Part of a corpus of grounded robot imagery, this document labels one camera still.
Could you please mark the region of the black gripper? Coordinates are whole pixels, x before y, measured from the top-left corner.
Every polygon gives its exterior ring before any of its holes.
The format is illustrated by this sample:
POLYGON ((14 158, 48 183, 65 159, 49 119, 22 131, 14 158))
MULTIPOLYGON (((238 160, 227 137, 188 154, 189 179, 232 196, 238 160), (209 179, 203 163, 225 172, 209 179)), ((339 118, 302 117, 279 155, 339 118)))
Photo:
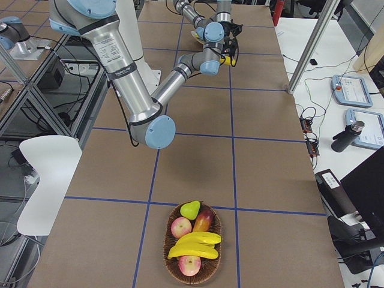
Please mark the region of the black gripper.
POLYGON ((224 37, 222 54, 228 55, 230 60, 237 60, 239 45, 236 37, 224 37))
POLYGON ((233 38, 237 37, 242 32, 242 25, 230 22, 223 22, 224 34, 226 37, 232 35, 233 38))

